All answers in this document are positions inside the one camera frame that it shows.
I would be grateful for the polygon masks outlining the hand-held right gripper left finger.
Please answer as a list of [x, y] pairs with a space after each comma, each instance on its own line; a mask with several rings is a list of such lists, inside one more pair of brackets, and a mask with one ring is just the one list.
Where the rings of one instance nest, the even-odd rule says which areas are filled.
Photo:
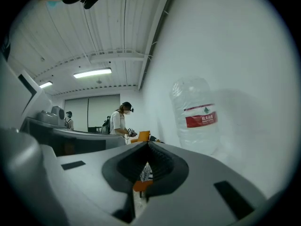
[[123, 145], [109, 150], [57, 157], [53, 148], [42, 146], [49, 183], [63, 206], [71, 226], [125, 225], [114, 217], [130, 200], [134, 217], [147, 206], [138, 192], [127, 195], [114, 191], [103, 178], [103, 164], [111, 157], [131, 149]]

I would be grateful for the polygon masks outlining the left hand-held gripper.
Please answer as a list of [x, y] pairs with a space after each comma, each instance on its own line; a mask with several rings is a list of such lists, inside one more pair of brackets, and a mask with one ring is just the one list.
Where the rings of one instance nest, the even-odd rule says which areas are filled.
[[63, 110], [22, 71], [18, 76], [0, 55], [0, 128], [21, 130], [27, 123], [53, 129], [64, 126]]

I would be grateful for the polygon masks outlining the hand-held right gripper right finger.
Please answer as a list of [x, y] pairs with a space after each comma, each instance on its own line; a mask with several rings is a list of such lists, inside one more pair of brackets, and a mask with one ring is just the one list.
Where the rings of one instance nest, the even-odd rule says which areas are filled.
[[253, 209], [266, 202], [260, 189], [219, 160], [173, 145], [156, 145], [184, 159], [189, 167], [188, 177], [173, 193], [151, 197], [135, 219], [135, 225], [232, 225], [237, 218], [214, 186], [223, 181], [228, 182]]

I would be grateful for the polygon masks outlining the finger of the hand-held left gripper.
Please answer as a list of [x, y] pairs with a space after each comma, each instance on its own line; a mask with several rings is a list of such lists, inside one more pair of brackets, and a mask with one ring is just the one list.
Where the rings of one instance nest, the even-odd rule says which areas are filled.
[[52, 148], [56, 155], [93, 153], [125, 144], [125, 139], [118, 135], [104, 135], [68, 129], [52, 130]]

